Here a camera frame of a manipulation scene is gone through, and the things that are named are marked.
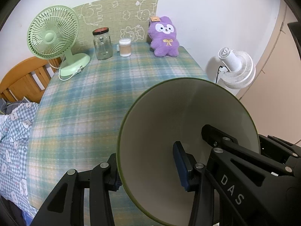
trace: jar lid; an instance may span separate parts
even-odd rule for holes
[[[109,32],[109,28],[108,27],[103,27],[103,28],[99,28],[99,29],[96,29],[92,32],[93,35],[102,35],[104,33],[107,33]]]
[[[119,40],[119,46],[129,46],[131,44],[130,38],[124,38]]]

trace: plaid tablecloth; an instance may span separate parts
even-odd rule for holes
[[[27,153],[30,204],[39,209],[67,170],[93,169],[116,152],[117,135],[127,110],[149,87],[176,77],[208,79],[183,48],[179,56],[155,57],[147,43],[134,43],[132,55],[98,61],[89,50],[90,63],[68,81],[51,79],[33,123]],[[110,193],[116,226],[158,224],[145,216],[123,187]],[[88,190],[85,224],[90,225]]]

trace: purple plush toy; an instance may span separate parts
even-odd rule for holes
[[[152,39],[150,47],[155,50],[156,57],[179,55],[177,32],[169,17],[163,16],[158,22],[151,22],[148,34]]]

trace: black cable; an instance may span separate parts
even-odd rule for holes
[[[215,84],[217,84],[217,78],[219,77],[219,69],[222,68],[223,66],[220,66],[217,70],[217,75],[216,75],[216,81],[215,81]]]

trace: lampshade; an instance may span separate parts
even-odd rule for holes
[[[164,225],[187,226],[194,192],[181,186],[173,144],[181,141],[197,162],[211,151],[201,137],[205,124],[236,138],[259,153],[257,131],[249,113],[224,88],[197,78],[176,78],[144,92],[122,122],[117,164],[122,184],[135,205]]]

